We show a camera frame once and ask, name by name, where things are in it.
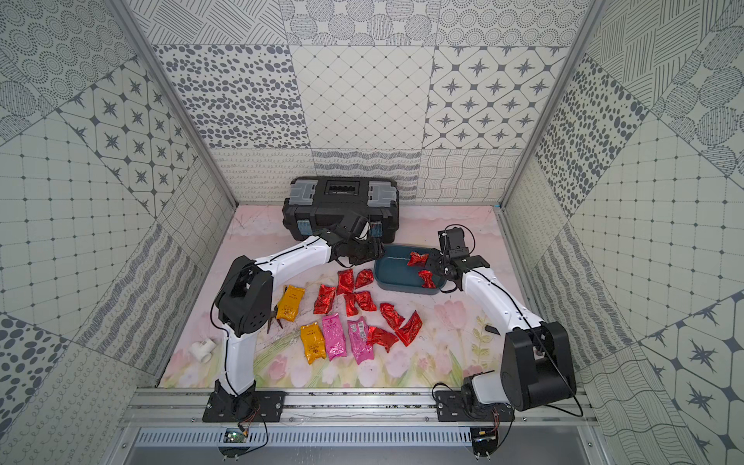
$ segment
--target black motor housing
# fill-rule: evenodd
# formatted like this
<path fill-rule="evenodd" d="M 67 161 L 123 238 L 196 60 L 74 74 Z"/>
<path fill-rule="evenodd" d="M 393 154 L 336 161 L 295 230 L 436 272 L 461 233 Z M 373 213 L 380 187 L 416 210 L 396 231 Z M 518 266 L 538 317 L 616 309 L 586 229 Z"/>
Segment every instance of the black motor housing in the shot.
<path fill-rule="evenodd" d="M 547 356 L 535 360 L 533 349 L 542 349 L 535 340 L 538 337 L 542 338 L 542 344 L 560 373 Z M 509 402 L 519 411 L 573 397 L 576 376 L 565 328 L 555 321 L 542 322 L 532 331 L 515 329 L 504 335 L 501 384 Z"/>

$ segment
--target gray patterned wall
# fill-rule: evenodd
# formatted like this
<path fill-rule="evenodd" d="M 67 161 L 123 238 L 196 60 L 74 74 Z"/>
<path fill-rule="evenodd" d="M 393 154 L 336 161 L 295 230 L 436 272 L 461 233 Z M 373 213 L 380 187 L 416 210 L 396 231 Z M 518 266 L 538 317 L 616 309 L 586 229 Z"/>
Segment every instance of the gray patterned wall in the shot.
<path fill-rule="evenodd" d="M 744 461 L 743 26 L 613 1 L 505 208 L 619 464 Z"/>
<path fill-rule="evenodd" d="M 182 128 L 103 2 L 0 0 L 0 464 L 157 383 L 234 211 Z"/>
<path fill-rule="evenodd" d="M 493 205 L 591 0 L 128 3 L 241 202 L 374 173 Z"/>

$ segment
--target dark teal tray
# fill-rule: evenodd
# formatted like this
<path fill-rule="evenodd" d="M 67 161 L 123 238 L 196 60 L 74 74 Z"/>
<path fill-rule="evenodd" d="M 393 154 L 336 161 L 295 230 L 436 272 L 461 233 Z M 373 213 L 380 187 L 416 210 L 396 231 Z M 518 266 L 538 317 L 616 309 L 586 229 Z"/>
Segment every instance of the dark teal tray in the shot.
<path fill-rule="evenodd" d="M 385 245 L 385 255 L 375 260 L 374 263 L 374 278 L 377 281 L 377 286 L 386 291 L 436 294 L 447 280 L 440 276 L 434 276 L 432 280 L 437 288 L 427 289 L 423 287 L 423 279 L 418 275 L 423 270 L 423 266 L 408 266 L 412 251 L 419 254 L 428 254 L 432 250 L 431 248 L 417 246 Z"/>

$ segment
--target red candy wrapper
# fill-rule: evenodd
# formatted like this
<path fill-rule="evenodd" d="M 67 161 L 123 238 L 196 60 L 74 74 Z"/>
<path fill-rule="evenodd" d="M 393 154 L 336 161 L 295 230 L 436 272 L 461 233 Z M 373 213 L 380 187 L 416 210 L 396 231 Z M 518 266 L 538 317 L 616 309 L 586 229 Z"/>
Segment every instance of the red candy wrapper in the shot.
<path fill-rule="evenodd" d="M 369 268 L 363 269 L 356 276 L 356 282 L 354 283 L 354 287 L 359 289 L 362 286 L 367 286 L 368 284 L 371 284 L 373 280 L 374 280 L 374 275 L 372 274 L 372 270 Z"/>
<path fill-rule="evenodd" d="M 372 295 L 370 295 L 369 291 L 357 292 L 354 294 L 354 298 L 356 299 L 356 303 L 359 304 L 360 309 L 368 312 L 377 311 L 377 305 L 372 301 Z"/>
<path fill-rule="evenodd" d="M 393 344 L 398 342 L 398 336 L 395 336 L 393 333 L 388 333 L 382 328 L 370 326 L 369 331 L 367 332 L 368 340 L 367 344 L 380 344 L 385 348 L 385 352 L 390 352 L 390 347 L 393 347 Z"/>
<path fill-rule="evenodd" d="M 436 289 L 434 281 L 432 281 L 432 272 L 428 269 L 422 269 L 419 271 L 419 276 L 423 279 L 423 286 L 427 289 Z"/>
<path fill-rule="evenodd" d="M 339 286 L 336 287 L 336 294 L 351 294 L 354 292 L 354 270 L 345 269 L 339 272 Z"/>
<path fill-rule="evenodd" d="M 354 306 L 354 302 L 356 302 L 356 295 L 344 294 L 344 299 L 346 299 L 346 316 L 358 315 L 359 311 Z"/>
<path fill-rule="evenodd" d="M 400 325 L 405 321 L 405 318 L 395 311 L 393 304 L 380 304 L 379 312 L 382 313 L 382 317 L 385 318 L 385 321 L 387 321 L 390 327 L 394 330 L 400 328 Z"/>
<path fill-rule="evenodd" d="M 411 259 L 408 261 L 408 266 L 424 266 L 428 259 L 429 254 L 421 255 L 417 252 L 411 252 Z"/>
<path fill-rule="evenodd" d="M 414 311 L 414 314 L 411 315 L 411 317 L 408 319 L 408 323 L 406 323 L 405 326 L 395 330 L 395 335 L 398 336 L 400 341 L 406 347 L 408 347 L 409 345 L 411 345 L 414 339 L 416 339 L 416 335 L 418 334 L 422 326 L 423 322 L 421 321 L 421 317 L 418 315 L 418 312 Z"/>
<path fill-rule="evenodd" d="M 321 284 L 321 290 L 318 292 L 318 298 L 315 300 L 315 310 L 313 313 L 326 315 L 333 307 L 333 299 L 336 298 L 336 288 Z"/>

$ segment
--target black mounting plate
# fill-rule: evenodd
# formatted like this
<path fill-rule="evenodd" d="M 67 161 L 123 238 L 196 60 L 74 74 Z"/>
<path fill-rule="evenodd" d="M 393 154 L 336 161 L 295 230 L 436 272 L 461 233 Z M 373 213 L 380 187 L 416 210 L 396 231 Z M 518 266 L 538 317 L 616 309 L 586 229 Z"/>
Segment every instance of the black mounting plate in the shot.
<path fill-rule="evenodd" d="M 235 399 L 228 394 L 219 381 L 215 382 L 215 390 L 209 394 L 209 401 L 202 415 L 204 423 L 237 423 L 243 421 L 254 411 L 254 406 L 258 404 L 261 419 L 267 423 L 277 423 L 281 418 L 281 412 L 284 409 L 284 391 L 247 391 Z M 237 418 L 235 412 L 238 412 L 241 418 Z"/>
<path fill-rule="evenodd" d="M 478 411 L 469 412 L 468 415 L 465 413 L 463 396 L 460 391 L 440 389 L 434 392 L 434 398 L 437 400 L 437 419 L 440 422 L 486 421 L 492 423 L 494 407 L 502 423 L 513 419 L 513 411 L 507 403 L 492 404 Z"/>

